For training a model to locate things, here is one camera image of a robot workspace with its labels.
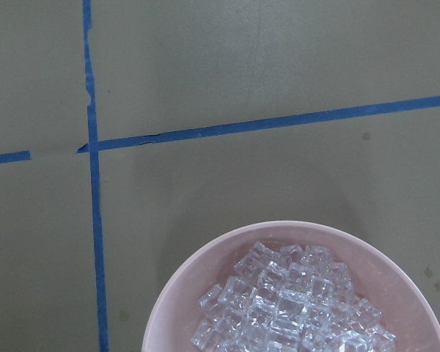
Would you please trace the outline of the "pink bowl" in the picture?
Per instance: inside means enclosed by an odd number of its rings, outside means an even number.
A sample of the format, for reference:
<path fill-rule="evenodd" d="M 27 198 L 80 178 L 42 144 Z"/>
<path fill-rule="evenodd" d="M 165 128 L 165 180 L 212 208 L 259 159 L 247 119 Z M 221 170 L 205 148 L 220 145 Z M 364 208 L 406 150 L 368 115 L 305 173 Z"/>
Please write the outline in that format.
<path fill-rule="evenodd" d="M 143 351 L 440 351 L 440 324 L 407 274 L 321 224 L 228 232 L 172 275 Z"/>

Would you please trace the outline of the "pile of clear ice cubes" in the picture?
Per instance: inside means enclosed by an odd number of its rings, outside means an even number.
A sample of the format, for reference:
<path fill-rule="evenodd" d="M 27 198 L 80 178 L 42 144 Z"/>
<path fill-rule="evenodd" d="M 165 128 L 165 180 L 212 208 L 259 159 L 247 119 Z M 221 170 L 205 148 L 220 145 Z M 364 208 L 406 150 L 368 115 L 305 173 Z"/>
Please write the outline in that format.
<path fill-rule="evenodd" d="M 395 351 L 382 311 L 321 245 L 256 242 L 225 283 L 198 300 L 197 351 Z"/>

